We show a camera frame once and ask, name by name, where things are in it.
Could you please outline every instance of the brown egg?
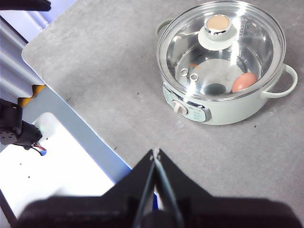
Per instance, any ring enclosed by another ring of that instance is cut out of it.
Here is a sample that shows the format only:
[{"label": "brown egg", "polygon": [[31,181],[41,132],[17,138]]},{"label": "brown egg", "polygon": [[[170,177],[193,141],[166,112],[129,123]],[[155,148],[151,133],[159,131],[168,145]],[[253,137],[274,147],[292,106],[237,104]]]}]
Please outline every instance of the brown egg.
[{"label": "brown egg", "polygon": [[232,85],[232,92],[235,93],[245,89],[257,82],[257,76],[253,73],[244,73],[240,75]]}]

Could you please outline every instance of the gray countertop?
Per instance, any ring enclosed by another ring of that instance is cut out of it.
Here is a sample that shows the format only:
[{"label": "gray countertop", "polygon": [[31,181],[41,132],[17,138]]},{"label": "gray countertop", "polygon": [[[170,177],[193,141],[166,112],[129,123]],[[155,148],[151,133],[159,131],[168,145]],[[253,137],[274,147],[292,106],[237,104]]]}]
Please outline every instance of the gray countertop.
[{"label": "gray countertop", "polygon": [[[224,126],[175,114],[156,61],[157,25],[203,2],[80,0],[25,47],[23,58],[129,165],[162,148],[211,194],[281,200],[304,221],[304,2],[248,1],[283,27],[285,63],[299,82],[287,97]],[[284,76],[276,91],[290,83]]]}]

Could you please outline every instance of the glass lid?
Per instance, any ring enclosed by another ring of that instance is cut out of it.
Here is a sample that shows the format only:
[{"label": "glass lid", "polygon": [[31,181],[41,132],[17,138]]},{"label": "glass lid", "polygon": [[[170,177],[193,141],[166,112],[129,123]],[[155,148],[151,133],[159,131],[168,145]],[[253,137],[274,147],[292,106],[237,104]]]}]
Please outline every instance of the glass lid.
[{"label": "glass lid", "polygon": [[157,54],[174,89],[218,101],[262,88],[284,56],[285,37],[275,19],[240,1],[205,3],[182,13],[165,29]]}]

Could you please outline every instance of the control panel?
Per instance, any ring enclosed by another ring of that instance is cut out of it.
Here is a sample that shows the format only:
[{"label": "control panel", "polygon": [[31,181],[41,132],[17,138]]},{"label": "control panel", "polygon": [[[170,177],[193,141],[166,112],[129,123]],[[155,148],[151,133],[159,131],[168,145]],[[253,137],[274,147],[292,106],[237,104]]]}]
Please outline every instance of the control panel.
[{"label": "control panel", "polygon": [[208,108],[185,101],[185,99],[174,92],[169,91],[164,86],[162,87],[162,90],[167,103],[173,108],[175,113],[197,122],[206,122],[211,119],[211,112]]}]

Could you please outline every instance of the red wire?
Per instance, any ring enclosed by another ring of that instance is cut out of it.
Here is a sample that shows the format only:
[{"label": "red wire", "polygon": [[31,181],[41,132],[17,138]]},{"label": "red wire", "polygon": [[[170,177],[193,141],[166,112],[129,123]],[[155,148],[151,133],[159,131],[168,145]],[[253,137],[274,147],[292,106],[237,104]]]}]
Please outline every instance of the red wire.
[{"label": "red wire", "polygon": [[44,147],[40,146],[38,143],[35,143],[34,146],[38,147],[39,149],[42,149],[42,150],[46,151],[46,149]]}]

